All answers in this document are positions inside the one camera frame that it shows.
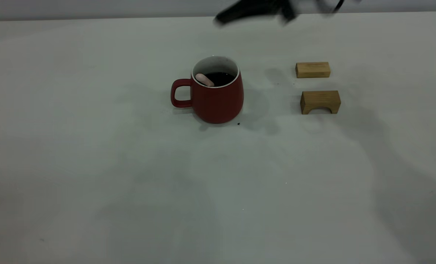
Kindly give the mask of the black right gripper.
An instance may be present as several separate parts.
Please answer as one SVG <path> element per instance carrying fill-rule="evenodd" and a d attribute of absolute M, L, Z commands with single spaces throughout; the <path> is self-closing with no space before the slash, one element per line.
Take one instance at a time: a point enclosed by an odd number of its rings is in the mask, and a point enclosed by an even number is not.
<path fill-rule="evenodd" d="M 242 19 L 273 16 L 281 10 L 281 22 L 287 25 L 293 22 L 298 13 L 294 10 L 301 0 L 240 0 L 236 7 L 230 7 L 218 13 L 214 22 L 228 25 Z"/>

